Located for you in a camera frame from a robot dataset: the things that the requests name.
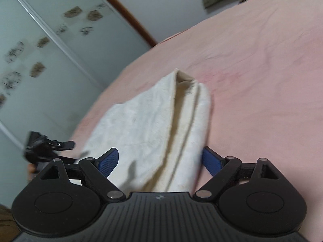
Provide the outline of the white pants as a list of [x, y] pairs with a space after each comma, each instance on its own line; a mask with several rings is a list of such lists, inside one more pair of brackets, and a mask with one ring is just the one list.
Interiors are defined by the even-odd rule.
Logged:
[[207, 87], [176, 70], [133, 99], [113, 105], [93, 130], [83, 157], [111, 148], [119, 162], [108, 179], [124, 193], [193, 191], [211, 109]]

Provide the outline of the brown wooden wardrobe frame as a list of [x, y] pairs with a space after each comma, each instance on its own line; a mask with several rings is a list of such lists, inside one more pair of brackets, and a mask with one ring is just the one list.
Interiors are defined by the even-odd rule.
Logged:
[[135, 29], [135, 31], [146, 41], [152, 48], [157, 45], [156, 40], [149, 34], [149, 32], [140, 24], [140, 22], [124, 7], [118, 0], [108, 1], [117, 12]]

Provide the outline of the pink floral bed sheet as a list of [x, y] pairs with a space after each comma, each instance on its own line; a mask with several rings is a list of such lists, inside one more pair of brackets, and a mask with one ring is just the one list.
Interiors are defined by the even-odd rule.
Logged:
[[307, 203], [301, 233], [322, 241], [322, 0], [248, 0], [162, 41], [100, 95], [68, 154], [81, 154], [113, 104], [174, 69], [211, 94], [207, 145], [271, 160]]

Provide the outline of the frosted sliding wardrobe door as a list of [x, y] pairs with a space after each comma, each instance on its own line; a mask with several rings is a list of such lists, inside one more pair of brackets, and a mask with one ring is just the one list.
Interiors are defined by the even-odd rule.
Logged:
[[1, 136], [68, 140], [149, 44], [107, 0], [1, 0]]

